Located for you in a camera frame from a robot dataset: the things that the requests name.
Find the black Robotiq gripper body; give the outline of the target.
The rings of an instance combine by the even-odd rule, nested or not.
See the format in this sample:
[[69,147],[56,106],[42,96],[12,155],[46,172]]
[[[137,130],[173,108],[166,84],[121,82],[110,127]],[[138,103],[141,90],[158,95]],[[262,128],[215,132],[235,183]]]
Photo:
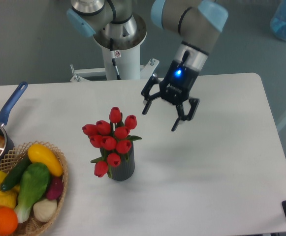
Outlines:
[[198,71],[173,60],[165,78],[159,84],[160,97],[175,106],[193,99],[190,97],[190,91],[198,75]]

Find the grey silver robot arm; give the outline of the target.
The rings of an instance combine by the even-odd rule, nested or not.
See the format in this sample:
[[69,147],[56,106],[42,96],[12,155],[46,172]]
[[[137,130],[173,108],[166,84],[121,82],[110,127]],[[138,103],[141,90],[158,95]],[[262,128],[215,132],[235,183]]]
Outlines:
[[[147,35],[144,20],[133,12],[130,0],[73,0],[66,13],[84,37],[101,47],[108,80],[141,77],[140,46]],[[176,124],[193,119],[199,105],[191,88],[228,18],[228,11],[211,0],[157,0],[153,23],[181,36],[182,42],[163,80],[151,75],[142,89],[146,114],[161,98],[176,107]]]

